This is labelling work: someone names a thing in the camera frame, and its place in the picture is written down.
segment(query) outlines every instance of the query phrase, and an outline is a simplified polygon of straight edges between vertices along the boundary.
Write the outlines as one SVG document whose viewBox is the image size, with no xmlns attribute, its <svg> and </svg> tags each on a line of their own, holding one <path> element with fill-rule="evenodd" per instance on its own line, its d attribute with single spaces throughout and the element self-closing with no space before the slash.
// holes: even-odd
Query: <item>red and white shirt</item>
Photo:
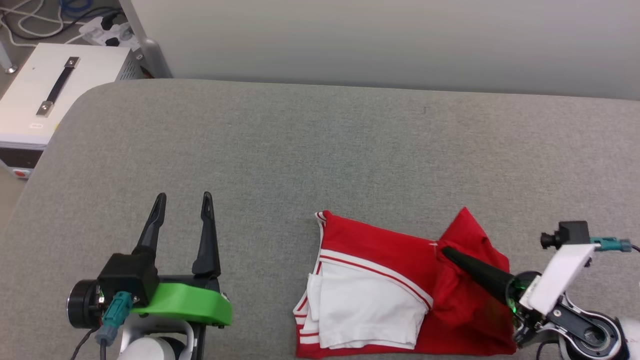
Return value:
<svg viewBox="0 0 640 360">
<path fill-rule="evenodd" d="M 316 217 L 320 251 L 294 309 L 298 357 L 515 351 L 509 310 L 439 251 L 451 246 L 508 271 L 466 208 L 438 242 L 329 211 Z"/>
</svg>

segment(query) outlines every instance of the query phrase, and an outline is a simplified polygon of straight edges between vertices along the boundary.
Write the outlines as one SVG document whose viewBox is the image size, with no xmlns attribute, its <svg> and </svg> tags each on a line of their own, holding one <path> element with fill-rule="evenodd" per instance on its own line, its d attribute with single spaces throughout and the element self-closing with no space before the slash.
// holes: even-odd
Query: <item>teal connector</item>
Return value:
<svg viewBox="0 0 640 360">
<path fill-rule="evenodd" d="M 98 344 L 103 341 L 109 347 L 118 336 L 118 329 L 129 316 L 133 307 L 131 294 L 126 291 L 118 292 L 111 301 L 107 311 L 102 316 L 102 326 L 95 333 L 95 340 Z"/>
<path fill-rule="evenodd" d="M 618 238 L 590 238 L 592 244 L 596 244 L 596 251 L 622 251 L 631 252 L 629 239 Z"/>
</svg>

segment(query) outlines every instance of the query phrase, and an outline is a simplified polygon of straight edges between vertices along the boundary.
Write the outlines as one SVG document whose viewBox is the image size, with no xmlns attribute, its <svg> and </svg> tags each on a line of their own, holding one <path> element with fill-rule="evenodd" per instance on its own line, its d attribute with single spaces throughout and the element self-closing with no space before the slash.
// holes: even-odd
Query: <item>floor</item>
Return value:
<svg viewBox="0 0 640 360">
<path fill-rule="evenodd" d="M 0 6 L 13 8 L 20 1 L 14 0 L 5 0 L 0 1 Z M 94 6 L 118 6 L 118 0 L 95 0 Z M 38 1 L 32 1 L 29 4 L 26 4 L 20 11 L 23 12 L 31 12 L 38 6 Z M 58 0 L 45 0 L 42 9 L 38 12 L 39 15 L 49 18 L 55 18 L 58 11 Z M 10 24 L 15 28 L 16 22 L 21 18 L 21 15 L 9 14 L 7 15 Z M 37 19 L 29 19 L 24 22 L 24 27 L 30 29 L 31 31 L 35 31 L 37 33 L 47 33 L 55 31 L 58 28 L 58 25 L 52 22 L 46 22 Z M 43 40 L 43 42 L 55 42 L 55 43 L 64 43 L 67 40 L 77 36 L 79 33 L 76 29 L 69 29 L 65 33 L 58 35 L 56 37 Z M 15 39 L 16 43 L 32 43 L 37 44 L 38 41 L 23 41 L 19 39 Z M 32 47 L 16 47 L 11 44 L 8 36 L 8 32 L 4 27 L 0 27 L 0 42 L 4 45 L 6 52 L 9 54 L 9 58 L 11 61 L 21 66 L 24 62 L 29 58 L 29 55 L 33 51 Z M 83 40 L 78 40 L 74 42 L 75 44 L 86 44 Z M 15 74 L 5 74 L 4 71 L 0 71 L 0 97 L 4 95 L 6 89 L 9 88 L 13 79 L 15 79 L 17 73 Z M 14 178 L 11 174 L 9 174 L 5 169 L 0 168 L 0 233 L 2 233 L 5 225 L 8 223 L 11 214 L 13 213 L 13 209 L 18 202 L 20 195 L 22 194 L 22 190 L 26 185 L 27 181 L 20 180 Z"/>
</svg>

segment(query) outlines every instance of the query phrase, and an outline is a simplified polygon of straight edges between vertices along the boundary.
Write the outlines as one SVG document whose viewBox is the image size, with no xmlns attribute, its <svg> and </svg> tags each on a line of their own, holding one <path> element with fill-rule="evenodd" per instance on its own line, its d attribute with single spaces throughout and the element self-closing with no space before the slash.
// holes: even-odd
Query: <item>metal post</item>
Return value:
<svg viewBox="0 0 640 360">
<path fill-rule="evenodd" d="M 7 74 L 13 74 L 18 71 L 18 65 L 14 65 L 9 59 L 9 54 L 6 53 L 6 49 L 2 41 L 0 41 L 0 65 L 4 69 L 4 72 Z"/>
</svg>

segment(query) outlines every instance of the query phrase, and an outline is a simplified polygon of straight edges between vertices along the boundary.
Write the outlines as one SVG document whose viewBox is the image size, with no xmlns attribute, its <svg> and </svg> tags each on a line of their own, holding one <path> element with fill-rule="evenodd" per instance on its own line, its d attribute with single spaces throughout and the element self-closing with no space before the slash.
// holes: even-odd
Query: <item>gray fabric tabletop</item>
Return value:
<svg viewBox="0 0 640 360">
<path fill-rule="evenodd" d="M 0 358 L 70 357 L 84 331 L 67 321 L 69 291 L 132 250 L 159 192 L 161 274 L 190 273 L 202 194 L 213 195 L 234 324 L 209 329 L 206 359 L 294 357 L 291 310 L 317 254 L 315 211 L 436 240 L 467 206 L 512 272 L 544 269 L 554 251 L 540 232 L 561 220 L 640 243 L 639 114 L 640 102 L 538 95 L 99 86 L 67 113 L 0 240 Z M 569 294 L 584 309 L 640 318 L 639 270 L 640 254 L 597 254 Z M 78 358 L 98 354 L 90 340 Z M 365 358 L 460 356 L 353 357 Z"/>
</svg>

